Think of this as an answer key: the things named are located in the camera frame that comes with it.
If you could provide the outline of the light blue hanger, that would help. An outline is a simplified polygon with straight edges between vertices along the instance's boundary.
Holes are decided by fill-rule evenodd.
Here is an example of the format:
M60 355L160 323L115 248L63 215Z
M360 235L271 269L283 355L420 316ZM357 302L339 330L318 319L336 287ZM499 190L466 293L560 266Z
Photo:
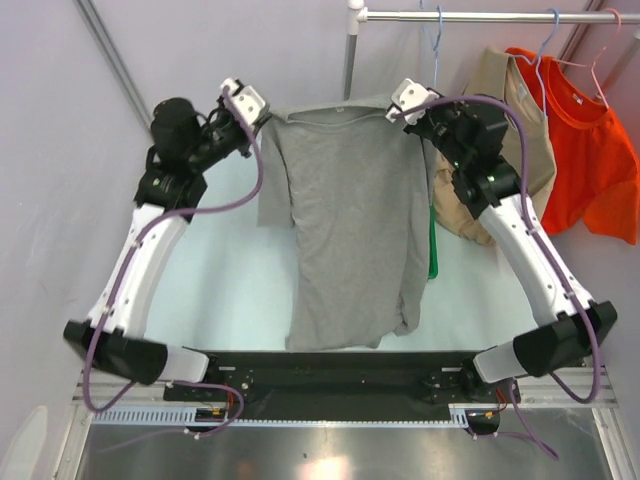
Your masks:
M429 47L432 54L432 82L431 86L434 88L438 87L438 78L439 78L439 56L440 56L440 48L442 42L442 34L443 34L443 10L440 4L435 6L435 11L438 14L437 18L437 32L433 33L432 30L427 27L425 24L422 25L422 32L427 36L429 41Z

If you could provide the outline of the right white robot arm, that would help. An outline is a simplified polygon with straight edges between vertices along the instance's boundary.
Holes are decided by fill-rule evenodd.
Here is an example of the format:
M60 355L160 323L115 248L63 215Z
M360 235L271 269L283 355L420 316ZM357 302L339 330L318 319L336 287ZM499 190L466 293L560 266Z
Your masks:
M529 301L535 329L478 353L461 376L463 393L484 401L498 382L555 376L578 360L593 361L600 388L600 346L618 315L571 274L538 220L528 194L524 126L506 103L486 95L443 97L429 89L422 102L402 100L405 132L426 139L453 166L454 192L496 241Z

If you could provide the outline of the grey t shirt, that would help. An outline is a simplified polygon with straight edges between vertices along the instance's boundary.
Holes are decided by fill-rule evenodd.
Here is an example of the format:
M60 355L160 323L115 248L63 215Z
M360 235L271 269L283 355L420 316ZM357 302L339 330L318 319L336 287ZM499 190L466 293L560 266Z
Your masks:
M436 152L382 96L281 108L261 132L258 222L295 233L290 351L377 347L419 325Z

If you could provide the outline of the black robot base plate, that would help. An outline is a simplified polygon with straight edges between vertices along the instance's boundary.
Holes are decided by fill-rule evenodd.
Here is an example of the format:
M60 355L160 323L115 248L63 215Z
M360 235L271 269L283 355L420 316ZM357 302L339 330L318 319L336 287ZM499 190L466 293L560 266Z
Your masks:
M287 353L210 351L201 387L166 388L169 402L222 403L237 390L232 406L251 418L416 420L436 405L490 409L519 399L507 381L483 384L473 378L471 352Z

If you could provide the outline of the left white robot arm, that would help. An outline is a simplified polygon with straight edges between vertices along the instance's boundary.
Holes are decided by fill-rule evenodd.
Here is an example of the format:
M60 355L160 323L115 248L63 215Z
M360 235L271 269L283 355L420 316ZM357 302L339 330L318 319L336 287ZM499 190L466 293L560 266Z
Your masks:
M249 154L240 119L258 131L268 103L240 93L201 117L190 101L158 104L150 131L144 175L136 195L128 237L100 299L86 320L70 320L63 338L86 363L105 373L150 385L186 381L197 398L214 397L221 376L206 354L146 339L152 297L177 241L204 195L204 173L230 154Z

